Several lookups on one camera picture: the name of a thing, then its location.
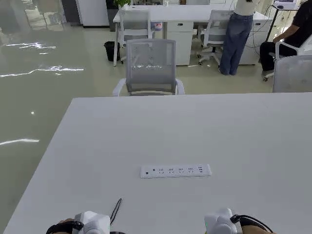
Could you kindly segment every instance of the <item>blue jeans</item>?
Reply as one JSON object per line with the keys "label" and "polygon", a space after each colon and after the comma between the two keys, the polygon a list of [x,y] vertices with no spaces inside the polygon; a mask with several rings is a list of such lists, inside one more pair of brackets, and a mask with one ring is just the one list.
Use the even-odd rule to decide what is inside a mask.
{"label": "blue jeans", "polygon": [[253,27],[253,16],[231,15],[223,44],[220,72],[234,76],[237,72],[249,33]]}

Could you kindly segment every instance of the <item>chair armrest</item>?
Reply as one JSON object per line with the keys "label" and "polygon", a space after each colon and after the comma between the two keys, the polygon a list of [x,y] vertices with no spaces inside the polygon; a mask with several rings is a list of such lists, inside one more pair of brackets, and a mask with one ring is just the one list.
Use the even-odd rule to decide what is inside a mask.
{"label": "chair armrest", "polygon": [[113,96],[118,97],[123,85],[126,83],[126,78],[121,79],[115,89],[113,90]]}
{"label": "chair armrest", "polygon": [[182,81],[180,81],[179,79],[175,79],[176,80],[176,86],[177,88],[175,89],[175,95],[185,95],[185,91],[184,91],[184,86]]}
{"label": "chair armrest", "polygon": [[299,51],[299,48],[298,48],[298,47],[294,47],[294,46],[289,45],[289,44],[287,44],[287,43],[285,43],[285,42],[279,41],[279,42],[277,42],[277,43],[275,44],[275,55],[276,55],[276,60],[279,60],[279,59],[280,59],[280,57],[279,57],[279,46],[280,46],[280,45],[285,45],[285,46],[287,46],[287,47],[289,47],[289,48],[291,48],[291,49],[294,49],[294,50],[297,52],[297,54],[298,54],[298,51]]}

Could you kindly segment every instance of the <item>table surface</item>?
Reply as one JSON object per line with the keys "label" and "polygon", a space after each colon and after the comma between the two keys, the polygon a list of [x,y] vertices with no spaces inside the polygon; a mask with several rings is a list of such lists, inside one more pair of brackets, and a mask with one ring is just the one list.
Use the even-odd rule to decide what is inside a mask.
{"label": "table surface", "polygon": [[[151,21],[171,22],[171,21],[192,21],[192,22],[208,22],[211,10],[228,10],[224,7],[216,5],[169,5],[167,7],[161,5],[138,5],[131,6],[129,10],[149,10]],[[254,20],[267,20],[267,16],[256,12],[253,15]],[[114,18],[114,23],[119,23],[119,12]]]}
{"label": "table surface", "polygon": [[[45,233],[91,210],[126,234],[203,234],[221,207],[278,234],[310,233],[312,93],[76,98],[5,234]],[[141,165],[209,163],[202,178]]]}
{"label": "table surface", "polygon": [[278,8],[278,6],[280,5],[280,3],[274,3],[272,6],[275,8],[275,9],[277,9],[277,10],[279,10],[279,11],[298,11],[299,10],[299,7],[300,6],[293,6],[293,5],[289,5],[289,6],[287,6],[287,5],[283,5],[284,6],[284,8],[283,9],[279,9]]}

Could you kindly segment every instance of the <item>wrist strap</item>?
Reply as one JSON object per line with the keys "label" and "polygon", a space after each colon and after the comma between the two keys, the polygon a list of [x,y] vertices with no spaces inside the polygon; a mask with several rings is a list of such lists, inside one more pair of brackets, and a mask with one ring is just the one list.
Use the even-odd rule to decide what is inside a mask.
{"label": "wrist strap", "polygon": [[83,228],[83,223],[79,221],[68,221],[64,223],[58,223],[56,225],[51,226],[46,234],[53,234],[53,233],[69,233],[72,234],[73,229],[81,230]]}

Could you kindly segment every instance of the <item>chair backrest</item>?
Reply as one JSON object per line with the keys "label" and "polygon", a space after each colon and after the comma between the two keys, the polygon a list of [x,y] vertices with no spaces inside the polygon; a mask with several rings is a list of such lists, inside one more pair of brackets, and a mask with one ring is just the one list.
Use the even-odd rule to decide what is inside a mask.
{"label": "chair backrest", "polygon": [[312,56],[291,56],[275,62],[274,93],[312,92]]}
{"label": "chair backrest", "polygon": [[152,38],[150,11],[120,10],[119,15],[122,38],[143,35]]}
{"label": "chair backrest", "polygon": [[210,0],[186,0],[187,5],[210,5]]}
{"label": "chair backrest", "polygon": [[204,33],[204,44],[223,44],[233,10],[212,10]]}
{"label": "chair backrest", "polygon": [[135,39],[127,41],[129,94],[139,91],[176,92],[176,41]]}

